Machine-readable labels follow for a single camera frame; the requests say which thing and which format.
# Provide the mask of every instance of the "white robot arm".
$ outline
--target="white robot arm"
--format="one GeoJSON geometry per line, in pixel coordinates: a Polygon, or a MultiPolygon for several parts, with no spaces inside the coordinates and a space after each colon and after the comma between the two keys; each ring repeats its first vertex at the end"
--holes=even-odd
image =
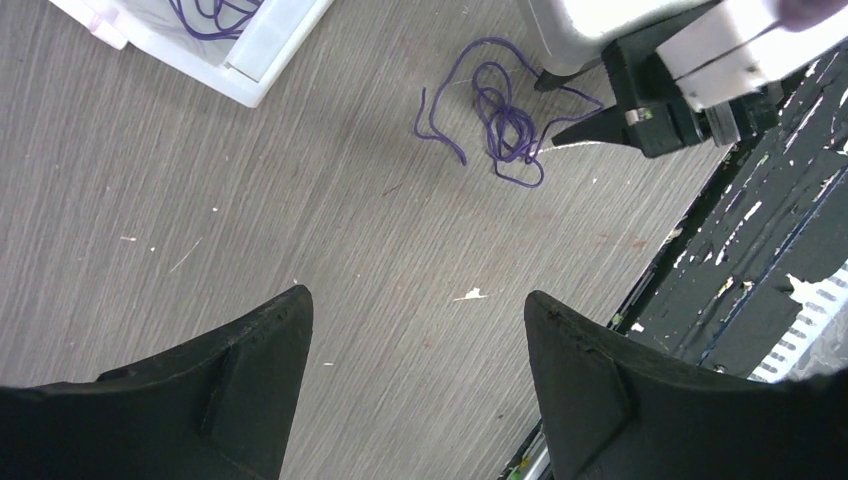
{"type": "Polygon", "coordinates": [[[686,102],[700,112],[782,80],[837,45],[848,33],[846,5],[724,0],[657,53],[686,102]],[[807,15],[792,11],[804,4],[811,7],[807,15]]]}
{"type": "Polygon", "coordinates": [[[649,158],[775,126],[778,82],[848,33],[848,0],[518,2],[544,68],[538,91],[602,59],[616,96],[553,144],[618,143],[649,158]]]}

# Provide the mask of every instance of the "purple wire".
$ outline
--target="purple wire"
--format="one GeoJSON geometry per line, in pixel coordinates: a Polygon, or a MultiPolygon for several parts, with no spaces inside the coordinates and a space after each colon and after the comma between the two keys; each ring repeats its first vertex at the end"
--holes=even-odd
{"type": "MultiPolygon", "coordinates": [[[[200,6],[200,0],[194,0],[194,6],[200,14],[201,17],[210,19],[214,22],[215,28],[218,29],[217,32],[212,33],[203,33],[195,29],[193,26],[189,24],[188,19],[185,16],[185,10],[183,9],[183,1],[182,0],[168,0],[171,3],[171,8],[174,10],[174,13],[177,15],[177,18],[183,24],[186,31],[192,37],[198,40],[211,41],[211,40],[237,40],[239,35],[241,35],[244,30],[240,30],[240,28],[250,21],[253,18],[256,10],[247,10],[244,7],[240,7],[232,3],[228,0],[212,0],[212,13],[207,13],[200,6]],[[234,24],[229,27],[224,27],[221,25],[220,15],[224,10],[224,7],[232,9],[237,13],[242,14],[242,17],[237,20],[234,24]]],[[[255,6],[257,9],[262,4],[262,0],[244,0],[245,2],[255,6]]]]}
{"type": "MultiPolygon", "coordinates": [[[[433,103],[430,106],[428,120],[430,123],[430,129],[434,132],[434,135],[425,135],[421,133],[419,128],[421,117],[424,114],[424,107],[427,104],[427,89],[424,88],[421,90],[421,106],[418,108],[418,114],[415,116],[415,124],[413,126],[415,136],[422,140],[436,140],[437,142],[441,142],[451,147],[453,151],[456,152],[457,157],[459,157],[459,162],[462,163],[463,166],[468,165],[468,157],[465,155],[465,151],[463,151],[462,147],[460,147],[456,142],[448,138],[447,135],[436,128],[436,105],[442,97],[442,93],[444,93],[445,89],[448,85],[450,85],[451,80],[453,80],[453,77],[456,75],[457,70],[459,70],[460,65],[462,65],[465,56],[468,55],[471,50],[487,44],[500,45],[509,49],[516,57],[518,57],[518,60],[524,68],[532,73],[533,76],[537,78],[539,76],[539,73],[536,72],[533,66],[530,65],[530,62],[527,61],[527,57],[521,53],[518,47],[508,40],[499,37],[484,37],[471,42],[471,44],[465,47],[465,50],[463,50],[456,59],[456,62],[453,64],[453,68],[451,68],[447,78],[439,86],[438,90],[436,90],[436,95],[433,96],[433,103]]],[[[502,65],[492,61],[480,64],[471,76],[471,86],[477,92],[474,107],[477,111],[477,116],[480,117],[480,120],[486,127],[486,142],[488,144],[487,153],[492,159],[495,175],[499,178],[527,188],[536,188],[541,185],[542,181],[545,179],[545,169],[542,168],[542,164],[539,162],[537,157],[539,155],[539,150],[542,148],[542,142],[548,134],[548,130],[557,123],[566,121],[579,122],[604,109],[603,103],[579,90],[565,86],[559,87],[560,90],[573,93],[587,102],[594,104],[597,108],[587,114],[577,117],[564,116],[551,120],[545,128],[542,129],[542,134],[539,136],[539,139],[536,140],[536,124],[527,112],[513,105],[512,80],[502,65]],[[503,75],[504,80],[506,81],[505,94],[495,87],[481,86],[480,75],[490,68],[499,71],[501,75],[503,75]],[[506,135],[509,129],[512,129],[512,131],[514,131],[518,136],[518,139],[514,144],[511,144],[506,140],[506,135]],[[512,163],[518,159],[522,160],[526,165],[534,165],[539,170],[539,180],[536,183],[527,183],[500,171],[499,164],[512,163]]]]}

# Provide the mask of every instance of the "tangled purple cable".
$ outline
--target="tangled purple cable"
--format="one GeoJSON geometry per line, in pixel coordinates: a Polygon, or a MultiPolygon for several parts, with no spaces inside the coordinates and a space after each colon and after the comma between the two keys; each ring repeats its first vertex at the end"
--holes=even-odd
{"type": "MultiPolygon", "coordinates": [[[[511,50],[512,53],[518,57],[518,60],[521,61],[521,64],[526,68],[530,73],[532,73],[535,77],[539,77],[539,73],[530,65],[530,62],[527,61],[527,58],[523,53],[513,45],[508,40],[499,37],[484,37],[479,40],[475,40],[471,42],[470,45],[465,47],[465,50],[459,55],[459,58],[456,59],[456,63],[454,63],[453,68],[451,69],[448,77],[445,81],[439,86],[439,89],[436,90],[436,95],[433,97],[433,104],[430,107],[429,114],[429,122],[430,129],[433,130],[434,135],[425,135],[421,133],[419,129],[419,123],[421,122],[421,117],[424,113],[424,106],[427,103],[426,95],[427,89],[421,90],[421,106],[418,108],[418,115],[415,116],[415,125],[413,130],[415,132],[415,136],[422,140],[436,140],[438,142],[444,143],[449,147],[453,148],[456,155],[459,157],[460,163],[463,166],[468,165],[468,157],[465,155],[465,151],[456,144],[453,140],[447,137],[444,133],[439,131],[436,128],[436,105],[439,102],[439,99],[442,96],[442,93],[445,91],[445,88],[450,85],[451,80],[453,80],[454,75],[456,75],[457,70],[459,70],[459,66],[462,64],[462,61],[465,59],[465,56],[468,53],[481,46],[486,44],[495,44],[500,45],[502,47],[506,47],[511,50]]],[[[542,184],[542,181],[545,179],[545,170],[542,168],[542,164],[539,163],[538,155],[539,150],[542,147],[542,141],[545,139],[545,135],[547,135],[548,130],[556,123],[559,122],[579,122],[584,120],[604,109],[604,104],[600,101],[586,95],[585,93],[576,90],[570,87],[559,87],[560,90],[564,90],[566,92],[571,92],[580,98],[594,104],[597,106],[591,112],[580,115],[577,117],[559,117],[551,120],[542,130],[542,135],[536,140],[536,124],[533,123],[533,119],[530,118],[530,115],[521,110],[518,107],[513,105],[513,92],[512,92],[512,81],[509,78],[509,74],[506,69],[497,62],[483,62],[480,66],[474,70],[474,75],[471,77],[471,85],[474,90],[477,92],[477,98],[475,101],[475,108],[477,110],[477,116],[480,117],[480,120],[486,127],[486,140],[488,143],[488,151],[489,157],[492,158],[492,164],[494,166],[495,175],[498,177],[510,181],[512,183],[521,185],[522,187],[527,188],[536,188],[542,184]],[[506,80],[506,94],[498,91],[494,87],[486,87],[480,85],[480,75],[488,68],[494,68],[501,72],[506,80]],[[518,140],[515,143],[510,143],[506,140],[507,128],[511,127],[512,130],[517,134],[518,140]],[[517,159],[521,159],[524,161],[526,165],[535,165],[536,168],[539,169],[539,180],[536,183],[526,183],[518,178],[511,177],[499,169],[500,163],[512,163],[517,159]]]]}
{"type": "Polygon", "coordinates": [[[262,4],[262,0],[242,0],[243,2],[253,6],[253,9],[251,10],[249,8],[240,7],[230,0],[211,0],[212,13],[206,13],[200,6],[200,0],[194,0],[194,7],[197,9],[197,13],[199,13],[203,18],[212,20],[215,23],[215,28],[218,29],[217,32],[203,33],[196,30],[189,23],[185,15],[185,10],[183,9],[183,0],[168,1],[171,2],[171,8],[174,9],[174,13],[177,14],[177,18],[179,18],[189,35],[198,40],[237,40],[239,35],[244,32],[241,27],[253,18],[253,14],[256,13],[259,5],[262,4]],[[221,12],[225,7],[242,15],[241,18],[228,27],[223,26],[220,19],[221,12]]]}

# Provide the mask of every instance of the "purple cord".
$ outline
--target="purple cord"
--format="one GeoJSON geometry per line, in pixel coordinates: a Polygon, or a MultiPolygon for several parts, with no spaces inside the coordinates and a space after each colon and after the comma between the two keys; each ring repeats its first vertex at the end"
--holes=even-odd
{"type": "Polygon", "coordinates": [[[245,23],[250,21],[253,18],[253,15],[256,13],[256,9],[262,4],[262,0],[244,0],[245,2],[253,5],[253,10],[248,10],[245,7],[241,7],[233,3],[232,0],[211,0],[212,1],[212,13],[207,13],[200,6],[200,0],[194,0],[194,6],[197,9],[197,12],[201,17],[212,20],[215,24],[215,28],[218,29],[217,32],[212,33],[203,33],[196,30],[189,24],[188,19],[185,16],[185,10],[183,9],[183,0],[168,0],[171,3],[171,8],[173,8],[174,13],[177,15],[177,18],[185,27],[186,31],[192,37],[198,40],[204,41],[212,41],[212,40],[237,40],[239,35],[244,32],[244,30],[240,30],[245,23]],[[221,25],[221,12],[224,8],[231,9],[237,13],[240,13],[242,17],[237,20],[234,24],[229,27],[224,27],[221,25]]]}
{"type": "MultiPolygon", "coordinates": [[[[465,151],[456,144],[453,140],[447,137],[444,133],[442,133],[438,128],[436,128],[436,105],[439,102],[439,99],[442,96],[442,93],[445,89],[450,85],[451,80],[453,80],[454,75],[456,75],[457,70],[459,70],[459,66],[462,64],[462,61],[465,59],[465,56],[468,53],[481,46],[486,44],[495,44],[505,47],[512,51],[518,60],[521,61],[521,64],[526,68],[530,73],[532,73],[535,77],[539,77],[539,73],[530,65],[530,62],[527,61],[527,58],[523,53],[513,45],[508,40],[499,37],[484,37],[479,40],[475,40],[471,42],[470,45],[465,47],[465,50],[459,55],[459,58],[456,59],[456,63],[454,63],[453,68],[451,68],[450,73],[448,74],[445,81],[439,86],[439,89],[436,90],[436,95],[433,97],[433,104],[430,106],[430,114],[428,116],[430,129],[433,130],[435,135],[425,135],[421,133],[419,124],[421,122],[421,117],[424,113],[424,106],[427,103],[427,89],[424,88],[421,90],[421,106],[418,108],[418,114],[415,116],[415,125],[413,126],[413,131],[415,132],[415,136],[422,140],[436,140],[438,142],[444,143],[445,145],[453,148],[456,155],[459,157],[460,163],[463,166],[468,165],[468,157],[465,155],[465,151]]],[[[579,122],[584,120],[604,109],[604,104],[600,101],[586,95],[585,93],[576,90],[571,87],[559,87],[560,90],[573,93],[580,98],[586,100],[597,106],[591,112],[580,115],[578,117],[559,117],[551,120],[542,130],[542,135],[538,140],[536,138],[536,124],[533,123],[533,119],[530,118],[530,115],[513,106],[512,103],[512,81],[509,78],[509,74],[506,69],[501,66],[497,62],[484,62],[480,66],[474,70],[474,75],[471,77],[471,85],[474,90],[477,92],[477,99],[475,101],[475,109],[477,110],[477,116],[480,117],[480,120],[486,127],[486,140],[488,143],[488,154],[489,157],[492,158],[492,164],[494,166],[495,175],[498,177],[510,181],[512,183],[521,185],[522,187],[527,188],[536,188],[542,184],[542,181],[545,179],[545,170],[542,168],[542,164],[539,163],[537,159],[539,155],[539,150],[542,148],[542,141],[545,139],[545,135],[547,135],[548,130],[556,123],[569,121],[569,122],[579,122]],[[498,70],[503,75],[506,80],[506,95],[504,93],[498,91],[494,87],[484,87],[480,85],[480,75],[488,68],[494,68],[498,70]],[[487,109],[491,110],[491,114],[487,114],[487,109]],[[510,144],[506,140],[507,127],[511,127],[512,130],[518,134],[518,140],[515,144],[510,144]],[[516,159],[522,159],[526,165],[535,165],[536,168],[539,169],[539,180],[536,183],[526,183],[522,180],[519,180],[515,177],[511,177],[502,173],[498,168],[498,165],[502,163],[512,163],[516,159]]]]}

